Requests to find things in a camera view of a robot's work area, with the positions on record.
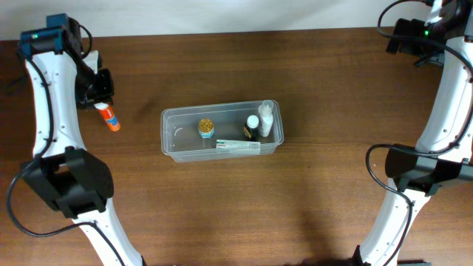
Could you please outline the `white translucent squeeze bottle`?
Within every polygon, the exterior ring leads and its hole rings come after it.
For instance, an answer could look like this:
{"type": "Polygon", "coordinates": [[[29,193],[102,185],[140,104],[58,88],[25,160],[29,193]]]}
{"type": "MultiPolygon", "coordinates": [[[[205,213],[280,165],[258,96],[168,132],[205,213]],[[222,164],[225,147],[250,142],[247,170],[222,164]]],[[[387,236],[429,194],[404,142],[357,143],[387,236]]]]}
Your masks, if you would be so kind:
{"type": "Polygon", "coordinates": [[[273,108],[274,104],[271,100],[264,100],[258,108],[259,134],[262,137],[270,134],[273,125],[273,108]]]}

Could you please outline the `gold lid small jar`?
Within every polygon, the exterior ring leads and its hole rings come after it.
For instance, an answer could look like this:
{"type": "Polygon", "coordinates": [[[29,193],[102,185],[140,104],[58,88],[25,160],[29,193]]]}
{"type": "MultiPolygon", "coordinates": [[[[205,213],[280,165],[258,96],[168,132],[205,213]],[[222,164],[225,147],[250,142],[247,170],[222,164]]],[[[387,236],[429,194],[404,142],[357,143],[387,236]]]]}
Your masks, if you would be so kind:
{"type": "Polygon", "coordinates": [[[204,118],[199,122],[198,130],[202,138],[211,138],[214,134],[214,123],[212,122],[212,120],[204,118]]]}

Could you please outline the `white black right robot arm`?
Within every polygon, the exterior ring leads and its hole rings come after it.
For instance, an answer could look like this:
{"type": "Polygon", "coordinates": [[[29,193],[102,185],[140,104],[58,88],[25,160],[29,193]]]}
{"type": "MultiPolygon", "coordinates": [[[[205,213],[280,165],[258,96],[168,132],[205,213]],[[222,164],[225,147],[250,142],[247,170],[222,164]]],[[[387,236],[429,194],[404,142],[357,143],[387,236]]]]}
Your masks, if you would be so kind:
{"type": "Polygon", "coordinates": [[[387,149],[383,205],[368,237],[349,265],[396,265],[418,212],[442,187],[472,181],[472,2],[426,1],[425,21],[399,19],[386,51],[418,57],[417,67],[435,64],[442,77],[426,128],[415,146],[379,143],[387,149]]]}

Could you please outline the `white Panadol box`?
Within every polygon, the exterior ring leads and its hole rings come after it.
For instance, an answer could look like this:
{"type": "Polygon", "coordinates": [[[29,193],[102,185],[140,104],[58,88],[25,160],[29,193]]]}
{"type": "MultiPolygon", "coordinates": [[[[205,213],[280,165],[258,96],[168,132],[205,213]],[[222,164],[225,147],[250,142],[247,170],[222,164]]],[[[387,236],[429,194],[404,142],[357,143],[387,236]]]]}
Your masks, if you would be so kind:
{"type": "Polygon", "coordinates": [[[242,140],[217,140],[218,152],[229,152],[234,154],[260,154],[260,142],[242,140]]]}

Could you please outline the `orange Redoxon tablet tube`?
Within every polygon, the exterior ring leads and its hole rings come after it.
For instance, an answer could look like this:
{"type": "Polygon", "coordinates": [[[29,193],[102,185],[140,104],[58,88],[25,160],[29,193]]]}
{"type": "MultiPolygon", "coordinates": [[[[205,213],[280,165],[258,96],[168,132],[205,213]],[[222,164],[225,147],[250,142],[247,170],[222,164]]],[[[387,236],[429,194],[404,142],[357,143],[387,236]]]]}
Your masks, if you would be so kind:
{"type": "Polygon", "coordinates": [[[117,132],[120,130],[120,123],[109,104],[95,103],[94,107],[100,112],[102,118],[106,122],[106,125],[111,131],[117,132]]]}

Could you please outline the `dark bottle white cap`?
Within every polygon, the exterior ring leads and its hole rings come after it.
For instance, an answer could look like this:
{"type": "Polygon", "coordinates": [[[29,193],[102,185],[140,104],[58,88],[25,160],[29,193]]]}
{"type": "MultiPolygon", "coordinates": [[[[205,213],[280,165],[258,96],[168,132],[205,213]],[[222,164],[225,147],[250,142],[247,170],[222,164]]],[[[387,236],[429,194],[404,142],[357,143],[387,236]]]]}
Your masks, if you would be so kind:
{"type": "Polygon", "coordinates": [[[256,115],[248,116],[245,121],[243,132],[247,141],[257,141],[259,136],[259,118],[256,115]]]}

